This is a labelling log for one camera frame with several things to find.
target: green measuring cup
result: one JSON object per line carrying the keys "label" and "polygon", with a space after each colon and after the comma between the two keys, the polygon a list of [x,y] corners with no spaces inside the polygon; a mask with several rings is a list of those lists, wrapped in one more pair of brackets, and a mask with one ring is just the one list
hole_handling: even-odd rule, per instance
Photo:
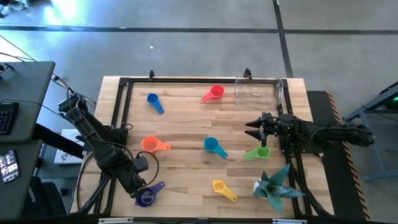
{"label": "green measuring cup", "polygon": [[261,145],[245,154],[243,159],[267,159],[271,154],[271,149],[268,146],[262,147]]}

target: clear plastic container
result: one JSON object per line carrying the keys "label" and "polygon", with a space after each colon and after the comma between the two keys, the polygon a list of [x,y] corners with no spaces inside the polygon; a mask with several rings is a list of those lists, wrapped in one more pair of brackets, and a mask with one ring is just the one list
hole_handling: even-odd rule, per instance
{"label": "clear plastic container", "polygon": [[[276,80],[276,84],[258,83],[256,80]],[[234,104],[263,111],[274,110],[283,102],[283,82],[280,78],[255,78],[250,80],[237,74]]]}

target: measuring scoop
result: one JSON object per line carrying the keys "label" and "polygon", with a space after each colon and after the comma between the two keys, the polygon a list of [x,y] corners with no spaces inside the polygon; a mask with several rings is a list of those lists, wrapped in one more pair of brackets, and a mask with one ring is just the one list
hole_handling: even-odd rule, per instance
{"label": "measuring scoop", "polygon": [[159,97],[155,93],[149,93],[147,97],[147,102],[152,105],[159,114],[164,114],[162,105],[160,104]]}
{"label": "measuring scoop", "polygon": [[220,144],[218,143],[217,139],[213,137],[205,138],[205,149],[208,152],[215,152],[220,155],[222,158],[226,159],[228,154],[221,148]]}
{"label": "measuring scoop", "polygon": [[262,147],[261,145],[245,154],[243,159],[267,159],[271,154],[271,149],[268,146]]}
{"label": "measuring scoop", "polygon": [[213,188],[214,192],[224,195],[233,202],[236,202],[236,200],[238,199],[236,194],[234,194],[234,192],[232,192],[232,190],[230,190],[222,180],[214,180]]}
{"label": "measuring scoop", "polygon": [[210,91],[201,99],[202,102],[206,102],[210,99],[221,99],[224,95],[224,87],[222,85],[213,85]]}
{"label": "measuring scoop", "polygon": [[147,152],[156,152],[158,150],[170,149],[170,144],[159,141],[155,136],[146,136],[141,141],[141,147]]}
{"label": "measuring scoop", "polygon": [[140,207],[151,206],[155,202],[157,193],[159,193],[159,191],[162,190],[164,186],[166,186],[165,183],[161,181],[155,185],[144,188],[142,192],[136,197],[135,204]]}

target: green plastic plant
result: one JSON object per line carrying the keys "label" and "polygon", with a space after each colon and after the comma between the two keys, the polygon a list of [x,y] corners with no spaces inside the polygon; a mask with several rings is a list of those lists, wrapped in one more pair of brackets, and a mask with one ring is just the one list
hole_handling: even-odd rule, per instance
{"label": "green plastic plant", "polygon": [[282,185],[289,173],[289,167],[290,164],[283,166],[272,177],[268,177],[266,172],[263,171],[261,180],[258,180],[259,186],[253,193],[256,197],[268,198],[271,207],[280,214],[282,214],[283,209],[281,198],[296,198],[305,195],[303,192]]}

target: purple measuring cup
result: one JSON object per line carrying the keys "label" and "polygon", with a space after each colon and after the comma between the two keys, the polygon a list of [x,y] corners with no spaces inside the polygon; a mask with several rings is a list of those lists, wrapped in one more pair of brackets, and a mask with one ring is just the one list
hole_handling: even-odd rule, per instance
{"label": "purple measuring cup", "polygon": [[136,197],[135,204],[140,207],[148,207],[151,206],[155,202],[155,198],[157,193],[164,188],[165,184],[163,181],[152,185],[150,187],[146,187],[142,190],[141,194]]}

